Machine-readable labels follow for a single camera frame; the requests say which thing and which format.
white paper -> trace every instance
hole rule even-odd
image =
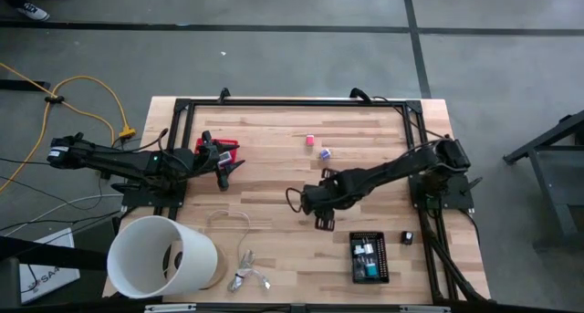
[[[56,232],[52,235],[47,235],[41,239],[36,240],[37,243],[45,243],[50,241],[58,236],[64,235],[69,233],[68,235],[64,235],[59,237],[59,239],[52,241],[50,245],[60,245],[66,246],[69,248],[75,248],[73,243],[73,235],[70,233],[71,229],[66,228],[65,230],[61,230]],[[66,284],[69,284],[81,276],[79,274],[79,270],[76,268],[61,268],[55,266],[30,266],[35,272],[36,280],[38,280],[39,284],[36,286],[35,290],[27,291],[20,295],[22,303],[29,302],[33,299],[41,297],[55,289],[59,289]],[[26,291],[32,288],[35,285],[35,279],[33,278],[30,270],[28,269],[27,264],[20,265],[20,291]]]

wooden tabletop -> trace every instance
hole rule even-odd
[[[171,124],[175,97],[154,97],[142,143],[155,140]],[[442,99],[422,100],[426,128],[452,134]],[[336,212],[334,232],[314,228],[314,215],[294,214],[286,203],[287,187],[302,189],[317,184],[320,170],[370,168],[397,158],[406,150],[401,116],[391,108],[346,107],[198,107],[194,113],[190,148],[204,130],[216,139],[238,140],[237,159],[245,159],[220,193],[214,174],[189,181],[184,207],[177,222],[205,232],[228,257],[227,277],[217,286],[193,294],[168,296],[167,301],[188,302],[300,302],[336,304],[431,303],[428,275],[417,213],[412,209],[405,179],[385,184],[352,208]],[[176,143],[181,143],[183,129]],[[305,146],[307,134],[315,146]],[[330,161],[318,159],[323,148]],[[272,285],[265,290],[250,277],[238,292],[227,292],[238,265],[236,246],[246,221],[218,217],[205,229],[205,217],[217,210],[243,212],[251,230],[241,250],[255,252],[255,268]],[[137,209],[122,223],[152,214]],[[444,222],[451,256],[466,278],[483,296],[488,287],[473,225],[457,211],[445,211]],[[401,245],[401,231],[413,231],[413,245]],[[351,281],[349,232],[385,234],[389,284],[355,285]],[[443,268],[437,264],[441,290],[446,296]],[[106,285],[104,295],[114,290]]]

shoe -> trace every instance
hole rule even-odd
[[[17,8],[16,11],[35,21],[46,21],[49,17],[47,12],[34,6],[32,3],[25,3],[22,7]]]

red object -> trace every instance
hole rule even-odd
[[[213,141],[218,141],[221,144],[231,144],[231,145],[239,144],[239,142],[237,142],[236,140],[213,139]],[[201,139],[201,138],[197,139],[197,142],[196,142],[195,147],[194,147],[194,153],[199,153],[199,146],[202,144],[203,144],[203,139]],[[230,150],[229,153],[231,154],[231,161],[229,161],[228,163],[236,162],[235,158],[237,155],[237,149]]]
[[[314,135],[307,135],[307,146],[314,145]]]

concrete floor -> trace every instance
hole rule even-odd
[[[53,21],[232,25],[407,26],[403,0],[34,0]],[[419,26],[582,28],[582,0],[413,0]],[[13,11],[0,5],[0,16]],[[446,99],[454,133],[473,162],[475,220],[493,299],[507,304],[581,310],[581,253],[537,255],[531,243],[555,230],[530,165],[501,157],[584,107],[584,37],[422,36],[433,98]],[[353,87],[393,98],[421,96],[409,35],[251,32],[130,32],[0,29],[0,61],[54,84],[78,74],[108,83],[142,131],[154,95],[345,97]],[[0,78],[14,78],[0,70]],[[72,104],[120,126],[113,99],[91,83],[63,89]],[[25,157],[37,138],[40,94],[3,92],[0,156]],[[35,161],[53,137],[83,131],[107,143],[103,125],[62,107],[52,110]],[[8,176],[13,164],[1,163]],[[91,171],[28,165],[19,181],[68,200],[98,192]],[[104,193],[113,191],[103,183]],[[16,184],[0,195],[0,227],[38,216],[59,201]],[[55,219],[105,214],[104,200]],[[36,239],[62,225],[35,225],[15,236]]]

